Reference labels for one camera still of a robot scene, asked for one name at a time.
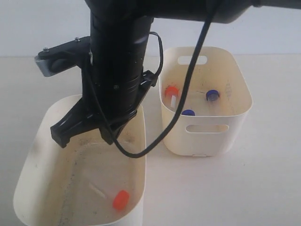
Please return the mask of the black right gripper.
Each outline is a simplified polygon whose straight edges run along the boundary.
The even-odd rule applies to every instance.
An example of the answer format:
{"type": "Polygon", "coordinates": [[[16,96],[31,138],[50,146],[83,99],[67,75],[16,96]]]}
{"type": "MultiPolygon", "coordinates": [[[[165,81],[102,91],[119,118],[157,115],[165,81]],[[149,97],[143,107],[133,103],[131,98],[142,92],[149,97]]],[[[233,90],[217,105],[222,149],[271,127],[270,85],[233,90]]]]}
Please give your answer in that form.
{"type": "Polygon", "coordinates": [[[157,74],[143,66],[89,65],[82,69],[82,97],[71,110],[50,128],[52,139],[65,148],[70,138],[99,129],[102,139],[114,143],[123,128],[157,82],[157,74]]]}

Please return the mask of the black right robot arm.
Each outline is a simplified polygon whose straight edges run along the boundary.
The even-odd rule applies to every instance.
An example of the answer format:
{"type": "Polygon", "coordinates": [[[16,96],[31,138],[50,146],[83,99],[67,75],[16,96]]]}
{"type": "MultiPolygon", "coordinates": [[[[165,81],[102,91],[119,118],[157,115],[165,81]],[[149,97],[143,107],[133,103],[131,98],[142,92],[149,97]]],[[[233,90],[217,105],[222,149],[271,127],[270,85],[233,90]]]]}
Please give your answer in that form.
{"type": "Polygon", "coordinates": [[[52,139],[65,148],[76,135],[99,129],[108,144],[117,142],[125,125],[159,73],[143,70],[150,28],[155,18],[204,23],[185,76],[175,116],[148,147],[154,148],[177,122],[188,93],[197,56],[211,23],[231,23],[249,7],[300,9],[298,0],[88,0],[90,36],[50,49],[51,70],[81,69],[82,98],[50,129],[52,139]]]}

